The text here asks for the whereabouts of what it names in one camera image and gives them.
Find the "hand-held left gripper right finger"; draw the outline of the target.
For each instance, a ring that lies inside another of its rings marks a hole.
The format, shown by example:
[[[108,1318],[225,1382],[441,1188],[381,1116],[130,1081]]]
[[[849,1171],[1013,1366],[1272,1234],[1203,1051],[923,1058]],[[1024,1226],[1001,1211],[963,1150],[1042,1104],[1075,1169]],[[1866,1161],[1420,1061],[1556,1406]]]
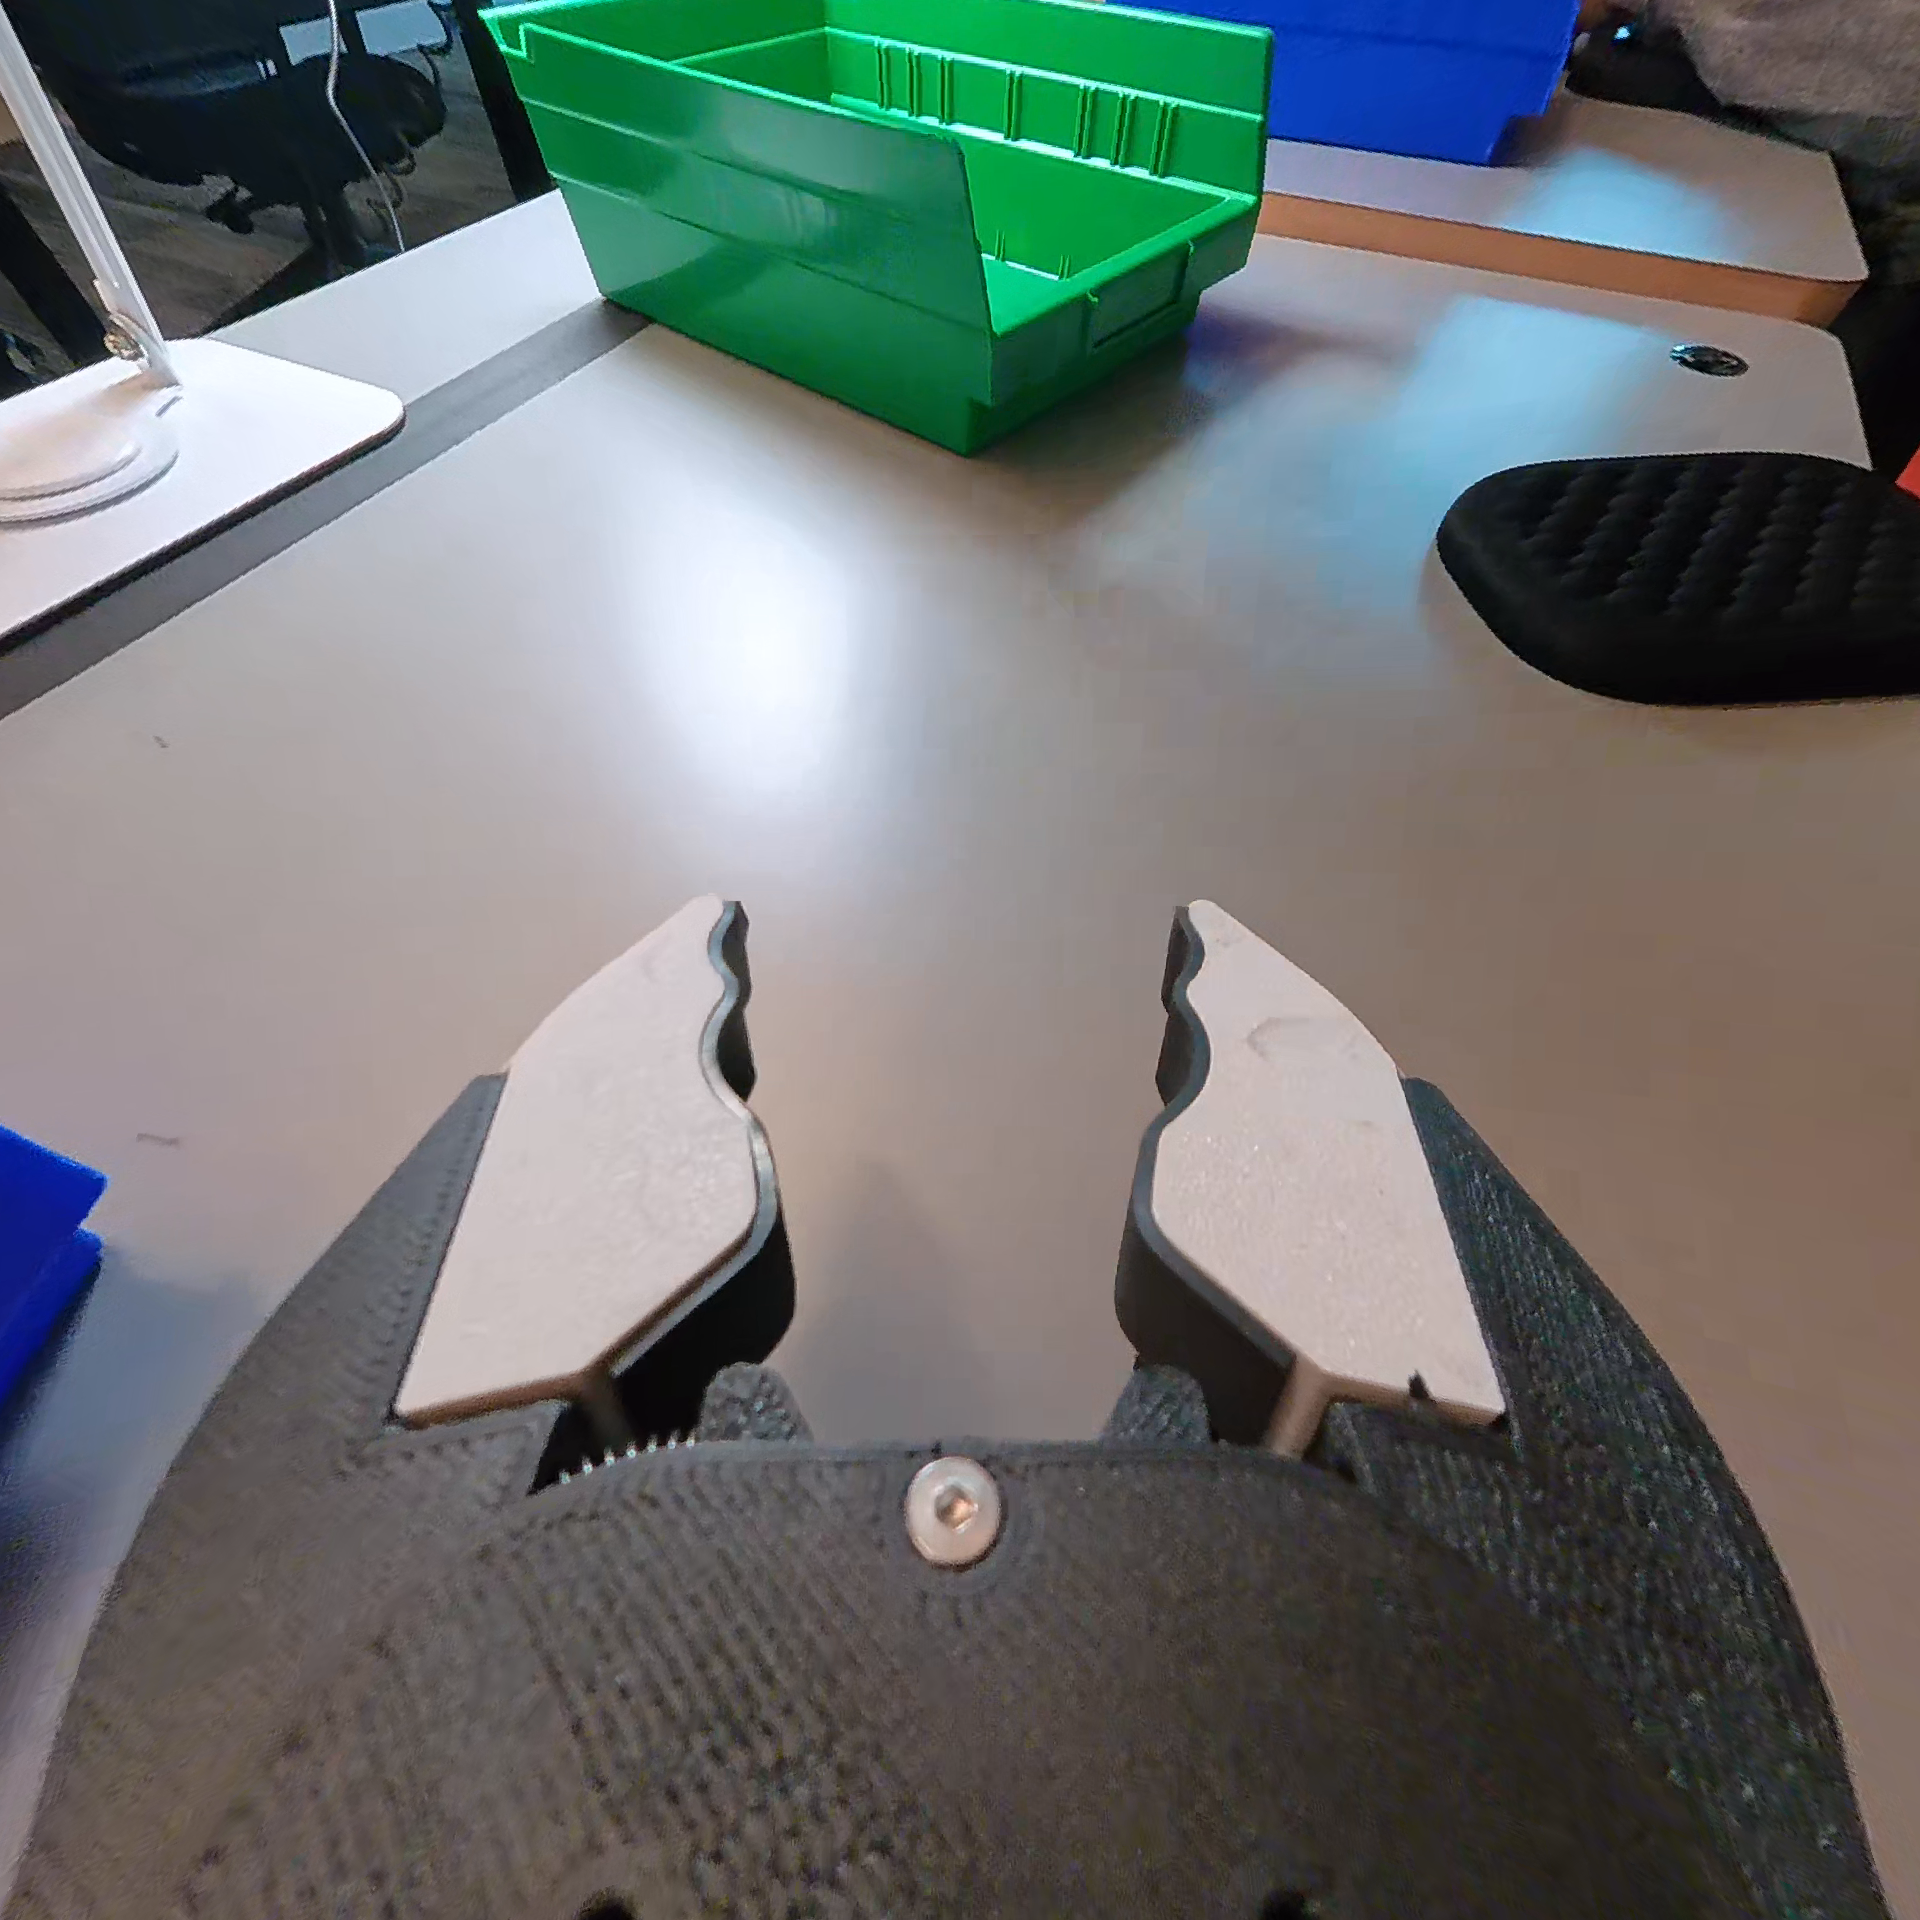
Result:
[[[1308,1453],[1332,1408],[1495,1429],[1505,1385],[1408,1091],[1377,1036],[1215,900],[1176,913],[1159,1113],[1116,1315],[1215,1437]]]

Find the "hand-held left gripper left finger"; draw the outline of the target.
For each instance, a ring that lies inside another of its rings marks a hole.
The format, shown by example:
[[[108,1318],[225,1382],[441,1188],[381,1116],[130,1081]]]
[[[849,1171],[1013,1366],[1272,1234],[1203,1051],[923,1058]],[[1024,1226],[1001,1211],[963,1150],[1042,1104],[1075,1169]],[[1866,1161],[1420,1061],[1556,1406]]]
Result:
[[[751,918],[697,896],[520,1045],[427,1296],[409,1426],[565,1401],[690,1426],[794,1316],[777,1166],[753,1113]]]

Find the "blue plastic bin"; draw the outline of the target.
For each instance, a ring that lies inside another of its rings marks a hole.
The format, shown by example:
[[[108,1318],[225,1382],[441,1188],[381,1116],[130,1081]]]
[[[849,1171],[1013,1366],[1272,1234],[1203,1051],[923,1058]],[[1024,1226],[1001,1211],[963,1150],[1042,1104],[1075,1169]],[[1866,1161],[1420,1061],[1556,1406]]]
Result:
[[[3,1404],[93,1281],[103,1242],[90,1217],[108,1177],[24,1134],[3,1129]]]
[[[1274,33],[1268,133],[1357,154],[1492,162],[1552,106],[1578,2],[1159,2]]]

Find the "green plastic bin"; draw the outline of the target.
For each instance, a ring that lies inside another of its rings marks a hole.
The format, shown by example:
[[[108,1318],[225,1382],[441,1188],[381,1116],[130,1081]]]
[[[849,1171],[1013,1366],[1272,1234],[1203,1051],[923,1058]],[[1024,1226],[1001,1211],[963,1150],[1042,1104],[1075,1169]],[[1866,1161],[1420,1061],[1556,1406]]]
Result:
[[[599,292],[973,454],[1249,260],[1274,34],[1042,2],[484,13]]]

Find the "grey desk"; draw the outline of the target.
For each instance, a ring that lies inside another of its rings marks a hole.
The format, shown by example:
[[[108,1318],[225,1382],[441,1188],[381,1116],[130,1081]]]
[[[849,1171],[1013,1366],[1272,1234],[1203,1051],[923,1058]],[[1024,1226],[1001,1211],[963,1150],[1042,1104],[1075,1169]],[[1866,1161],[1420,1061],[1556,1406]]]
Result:
[[[819,1434],[1104,1414],[1168,924],[1212,898],[1688,1382],[1892,1854],[1916,708],[1597,701],[1428,554],[1490,469],[1855,454],[1826,341],[1265,238],[1186,348],[967,462],[589,306],[555,201],[267,337],[394,348],[400,440],[4,660],[4,1120],[109,1177],[4,1441],[4,1859],[225,1366],[706,892],[753,917]]]

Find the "wooden board document stand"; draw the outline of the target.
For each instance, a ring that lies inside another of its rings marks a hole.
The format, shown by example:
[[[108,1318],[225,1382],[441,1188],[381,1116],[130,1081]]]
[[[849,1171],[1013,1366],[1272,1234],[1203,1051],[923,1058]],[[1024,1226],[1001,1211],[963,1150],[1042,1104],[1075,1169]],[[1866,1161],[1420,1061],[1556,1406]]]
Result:
[[[121,585],[394,440],[394,392],[265,352],[171,342],[3,19],[3,91],[103,299],[108,357],[3,405],[3,638]]]

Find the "black metal table leg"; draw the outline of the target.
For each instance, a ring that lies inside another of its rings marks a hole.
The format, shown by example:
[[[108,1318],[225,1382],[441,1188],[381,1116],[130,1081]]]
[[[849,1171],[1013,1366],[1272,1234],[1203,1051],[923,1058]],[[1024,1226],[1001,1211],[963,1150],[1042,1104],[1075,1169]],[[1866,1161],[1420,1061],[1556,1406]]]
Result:
[[[551,192],[554,181],[506,58],[482,21],[482,11],[489,6],[492,2],[449,2],[512,197],[516,204],[527,204]]]

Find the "black office chair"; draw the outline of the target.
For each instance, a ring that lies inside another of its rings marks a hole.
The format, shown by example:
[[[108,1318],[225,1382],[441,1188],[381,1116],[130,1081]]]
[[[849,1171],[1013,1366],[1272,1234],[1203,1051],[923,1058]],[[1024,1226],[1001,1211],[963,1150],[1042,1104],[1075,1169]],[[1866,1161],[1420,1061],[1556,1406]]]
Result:
[[[349,273],[396,249],[360,187],[396,190],[447,126],[441,78],[378,54],[353,4],[7,4],[40,80],[93,154],[155,185],[225,192],[204,214],[252,233],[301,220],[305,262]]]

